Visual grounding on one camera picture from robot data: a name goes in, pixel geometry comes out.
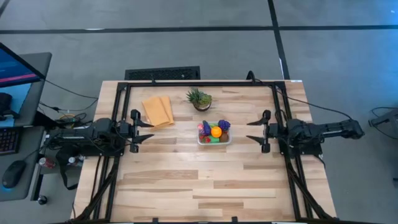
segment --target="plastic container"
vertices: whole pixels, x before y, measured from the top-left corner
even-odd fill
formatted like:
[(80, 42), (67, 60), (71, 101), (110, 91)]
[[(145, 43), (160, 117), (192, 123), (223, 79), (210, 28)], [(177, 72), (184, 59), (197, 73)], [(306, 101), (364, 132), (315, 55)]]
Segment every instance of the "plastic container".
[[(216, 124), (216, 123), (218, 123), (218, 121), (208, 121), (208, 123), (209, 123), (209, 124)], [(197, 139), (198, 139), (198, 144), (201, 145), (201, 146), (220, 146), (220, 145), (230, 144), (231, 141), (232, 141), (232, 131), (231, 131), (231, 128), (228, 129), (228, 136), (229, 136), (228, 142), (203, 143), (203, 142), (200, 142), (199, 135), (200, 135), (200, 133), (199, 133), (199, 130), (198, 130)]]

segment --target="orange ball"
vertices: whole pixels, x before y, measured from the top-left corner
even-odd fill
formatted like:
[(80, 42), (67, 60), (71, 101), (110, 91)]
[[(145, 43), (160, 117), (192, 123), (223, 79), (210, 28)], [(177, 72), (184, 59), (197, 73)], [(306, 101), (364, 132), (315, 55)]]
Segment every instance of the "orange ball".
[(212, 135), (214, 138), (219, 138), (219, 137), (221, 136), (222, 133), (223, 133), (223, 131), (221, 130), (220, 127), (213, 127), (213, 128), (211, 129), (211, 135)]

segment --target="keyboard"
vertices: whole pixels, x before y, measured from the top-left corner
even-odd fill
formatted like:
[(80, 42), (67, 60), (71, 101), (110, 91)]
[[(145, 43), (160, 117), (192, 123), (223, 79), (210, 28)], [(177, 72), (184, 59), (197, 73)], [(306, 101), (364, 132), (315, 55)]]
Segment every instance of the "keyboard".
[(0, 156), (18, 152), (22, 128), (0, 128)]
[(199, 66), (126, 70), (125, 80), (199, 80)]

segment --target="wooden table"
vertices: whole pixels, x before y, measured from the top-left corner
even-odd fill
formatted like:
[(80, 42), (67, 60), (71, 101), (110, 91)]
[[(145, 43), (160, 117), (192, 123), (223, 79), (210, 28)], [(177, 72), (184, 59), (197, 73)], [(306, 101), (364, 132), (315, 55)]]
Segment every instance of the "wooden table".
[[(110, 118), (116, 94), (116, 81), (103, 82), (95, 120)], [(302, 82), (286, 81), (288, 95), (306, 101)], [(112, 210), (112, 222), (292, 221), (292, 202), (284, 158), (277, 141), (271, 140), (271, 153), (262, 154), (258, 143), (245, 137), (261, 136), (262, 126), (247, 126), (257, 121), (264, 110), (272, 111), (270, 88), (203, 87), (213, 96), (207, 112), (198, 112), (187, 103), (189, 87), (133, 87), (129, 109), (145, 116), (141, 101), (151, 96), (170, 97), (175, 125), (153, 132), (154, 137), (140, 146), (138, 154), (126, 148), (119, 165)], [(311, 121), (308, 105), (289, 101), (294, 118)], [(123, 103), (119, 105), (118, 119)], [(231, 123), (232, 143), (227, 146), (200, 146), (197, 124), (203, 120), (226, 119)], [(150, 133), (141, 128), (140, 134)], [(80, 214), (90, 201), (97, 157), (85, 160), (76, 192), (75, 209)], [(302, 156), (309, 191), (335, 216), (323, 164), (313, 156)], [(104, 217), (103, 197), (100, 218)], [(305, 217), (302, 195), (300, 211)]]

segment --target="computer monitor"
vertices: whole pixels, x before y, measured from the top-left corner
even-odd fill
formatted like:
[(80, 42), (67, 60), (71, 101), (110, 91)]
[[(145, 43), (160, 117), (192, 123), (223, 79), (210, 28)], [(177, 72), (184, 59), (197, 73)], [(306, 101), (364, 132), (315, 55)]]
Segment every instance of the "computer monitor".
[(38, 82), (45, 76), (0, 43), (0, 87)]

